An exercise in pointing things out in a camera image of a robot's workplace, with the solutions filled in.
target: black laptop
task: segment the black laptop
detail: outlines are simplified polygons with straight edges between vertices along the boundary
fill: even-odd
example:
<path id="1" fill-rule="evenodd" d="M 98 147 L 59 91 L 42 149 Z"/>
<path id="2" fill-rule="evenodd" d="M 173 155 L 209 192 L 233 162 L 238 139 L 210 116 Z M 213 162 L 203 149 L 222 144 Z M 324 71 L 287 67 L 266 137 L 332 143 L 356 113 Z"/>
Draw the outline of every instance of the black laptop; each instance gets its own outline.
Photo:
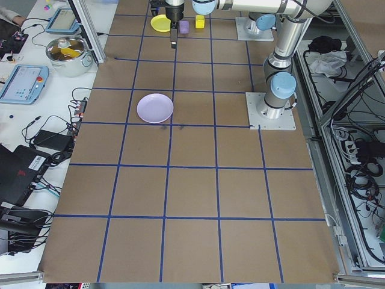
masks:
<path id="1" fill-rule="evenodd" d="M 51 155 L 18 146 L 14 152 L 0 144 L 0 204 L 22 206 L 47 171 Z"/>

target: power adapter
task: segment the power adapter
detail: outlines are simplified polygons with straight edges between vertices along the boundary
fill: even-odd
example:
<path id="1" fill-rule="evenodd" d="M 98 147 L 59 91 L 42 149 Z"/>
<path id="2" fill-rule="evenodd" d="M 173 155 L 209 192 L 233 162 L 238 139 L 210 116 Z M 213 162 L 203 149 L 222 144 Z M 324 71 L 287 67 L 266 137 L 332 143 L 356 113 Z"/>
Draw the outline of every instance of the power adapter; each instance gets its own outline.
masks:
<path id="1" fill-rule="evenodd" d="M 71 135 L 64 135 L 57 132 L 45 131 L 44 129 L 41 129 L 37 136 L 34 138 L 33 144 L 35 146 L 41 146 L 43 148 L 64 152 L 72 148 L 73 140 Z"/>

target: metal pot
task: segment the metal pot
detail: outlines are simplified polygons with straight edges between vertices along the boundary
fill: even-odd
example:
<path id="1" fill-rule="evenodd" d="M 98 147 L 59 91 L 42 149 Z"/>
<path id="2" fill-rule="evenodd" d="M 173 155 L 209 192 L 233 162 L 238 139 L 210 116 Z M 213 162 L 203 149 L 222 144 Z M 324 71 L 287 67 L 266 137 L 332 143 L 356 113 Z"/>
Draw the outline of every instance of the metal pot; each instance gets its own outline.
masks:
<path id="1" fill-rule="evenodd" d="M 76 36 L 51 41 L 47 45 L 46 55 L 56 71 L 68 77 L 82 75 L 94 62 L 86 43 Z"/>

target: purple plate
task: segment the purple plate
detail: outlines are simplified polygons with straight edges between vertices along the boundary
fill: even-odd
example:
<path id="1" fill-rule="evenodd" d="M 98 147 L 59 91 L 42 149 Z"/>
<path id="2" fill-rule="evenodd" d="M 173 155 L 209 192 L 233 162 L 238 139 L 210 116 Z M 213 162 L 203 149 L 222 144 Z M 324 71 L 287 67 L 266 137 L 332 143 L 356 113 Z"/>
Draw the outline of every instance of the purple plate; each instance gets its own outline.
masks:
<path id="1" fill-rule="evenodd" d="M 137 106 L 137 113 L 141 119 L 149 123 L 159 123 L 167 120 L 174 110 L 171 99 L 160 93 L 152 93 L 143 97 Z"/>

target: sleeve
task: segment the sleeve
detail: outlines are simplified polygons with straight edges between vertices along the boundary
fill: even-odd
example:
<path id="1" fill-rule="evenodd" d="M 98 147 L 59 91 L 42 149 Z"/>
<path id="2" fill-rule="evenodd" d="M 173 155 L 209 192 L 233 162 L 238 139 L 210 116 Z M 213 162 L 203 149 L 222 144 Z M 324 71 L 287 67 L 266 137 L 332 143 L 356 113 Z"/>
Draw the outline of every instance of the sleeve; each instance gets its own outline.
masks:
<path id="1" fill-rule="evenodd" d="M 12 19 L 15 18 L 16 16 L 19 16 L 18 13 L 12 11 L 12 10 L 7 10 L 3 6 L 0 6 L 0 14 L 3 15 L 6 19 L 12 22 Z"/>

